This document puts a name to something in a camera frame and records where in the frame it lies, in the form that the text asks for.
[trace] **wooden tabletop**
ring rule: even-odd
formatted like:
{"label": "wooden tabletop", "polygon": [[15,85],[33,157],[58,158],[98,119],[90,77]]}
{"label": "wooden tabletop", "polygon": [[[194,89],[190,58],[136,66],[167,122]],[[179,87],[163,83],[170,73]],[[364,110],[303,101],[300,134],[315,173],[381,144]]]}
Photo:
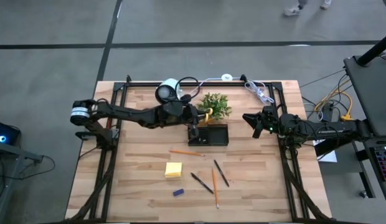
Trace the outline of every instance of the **wooden tabletop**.
{"label": "wooden tabletop", "polygon": [[[281,81],[288,113],[305,118],[305,110],[297,81]],[[98,82],[95,99],[110,100],[114,82]],[[144,109],[158,105],[155,88],[128,88],[126,107]],[[263,131],[253,139],[253,129],[242,119],[243,113],[257,113],[263,104],[253,93],[242,87],[203,87],[194,98],[197,104],[206,93],[227,95],[232,114],[228,124],[229,145],[226,147],[189,147],[184,125],[146,129],[124,121],[111,190],[108,222],[286,222],[291,221],[278,141],[275,134]],[[94,141],[83,143],[81,153],[95,147]],[[181,150],[203,153],[190,156],[170,153]],[[298,160],[304,188],[314,203],[331,216],[319,164],[313,147],[298,150]],[[72,217],[93,191],[100,150],[95,150],[78,162],[66,218]],[[214,195],[191,177],[195,173],[211,189],[211,169],[216,159],[230,187],[216,170],[220,208]],[[166,162],[182,162],[182,177],[165,179]],[[173,191],[184,189],[184,195],[174,197]],[[294,194],[297,211],[298,194]],[[98,214],[101,211],[99,202]]]}

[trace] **artificial plant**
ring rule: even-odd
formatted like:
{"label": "artificial plant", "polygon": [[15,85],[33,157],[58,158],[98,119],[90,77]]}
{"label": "artificial plant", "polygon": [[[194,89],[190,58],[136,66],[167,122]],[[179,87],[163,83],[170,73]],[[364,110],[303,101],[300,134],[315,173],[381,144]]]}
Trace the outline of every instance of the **artificial plant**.
{"label": "artificial plant", "polygon": [[220,93],[211,94],[208,93],[204,95],[204,99],[201,100],[202,103],[198,104],[200,110],[207,110],[212,108],[212,114],[210,119],[220,120],[224,116],[229,116],[232,112],[232,107],[228,106],[228,99],[226,95],[221,95]]}

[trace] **blue eraser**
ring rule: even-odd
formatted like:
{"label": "blue eraser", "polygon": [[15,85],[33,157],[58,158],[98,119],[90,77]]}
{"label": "blue eraser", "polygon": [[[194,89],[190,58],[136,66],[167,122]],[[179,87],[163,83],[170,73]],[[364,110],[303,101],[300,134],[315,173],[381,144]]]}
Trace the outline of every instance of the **blue eraser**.
{"label": "blue eraser", "polygon": [[176,197],[176,196],[178,196],[178,195],[181,195],[181,194],[183,194],[183,193],[185,193],[185,191],[184,191],[183,189],[176,190],[176,191],[173,192],[174,197]]}

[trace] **yellow sticky note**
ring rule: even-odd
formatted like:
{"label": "yellow sticky note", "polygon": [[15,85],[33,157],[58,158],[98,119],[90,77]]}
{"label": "yellow sticky note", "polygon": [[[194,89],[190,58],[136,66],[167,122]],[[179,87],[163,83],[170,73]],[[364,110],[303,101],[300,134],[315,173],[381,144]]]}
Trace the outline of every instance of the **yellow sticky note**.
{"label": "yellow sticky note", "polygon": [[181,177],[182,175],[182,163],[181,162],[167,162],[166,178],[169,177]]}

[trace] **black pen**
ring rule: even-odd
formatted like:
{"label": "black pen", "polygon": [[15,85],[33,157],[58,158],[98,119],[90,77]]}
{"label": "black pen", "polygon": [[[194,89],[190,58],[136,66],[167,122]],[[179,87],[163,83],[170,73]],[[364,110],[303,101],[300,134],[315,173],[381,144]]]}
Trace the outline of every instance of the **black pen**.
{"label": "black pen", "polygon": [[214,163],[215,163],[215,165],[217,166],[217,168],[218,168],[218,170],[219,170],[219,172],[220,172],[220,175],[221,175],[222,178],[224,179],[225,184],[229,187],[229,183],[228,183],[226,177],[224,176],[224,173],[222,172],[222,170],[220,170],[220,167],[219,167],[219,165],[218,165],[218,162],[217,162],[216,160],[214,160]]}
{"label": "black pen", "polygon": [[203,185],[209,192],[211,192],[212,194],[214,194],[214,192],[208,187],[206,186],[206,184],[201,181],[196,175],[194,175],[193,173],[192,174],[192,177],[195,178],[195,180],[197,180],[198,182],[200,182],[201,185]]}

